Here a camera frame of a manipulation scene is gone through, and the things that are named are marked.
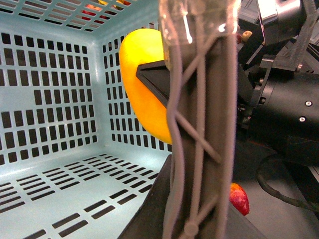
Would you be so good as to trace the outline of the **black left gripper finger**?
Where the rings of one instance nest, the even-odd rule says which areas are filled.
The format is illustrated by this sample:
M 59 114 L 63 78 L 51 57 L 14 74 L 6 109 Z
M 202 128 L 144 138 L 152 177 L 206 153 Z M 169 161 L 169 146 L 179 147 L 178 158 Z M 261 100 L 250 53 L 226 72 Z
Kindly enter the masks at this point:
M 166 108 L 170 95 L 170 71 L 165 61 L 138 65 L 136 76 Z

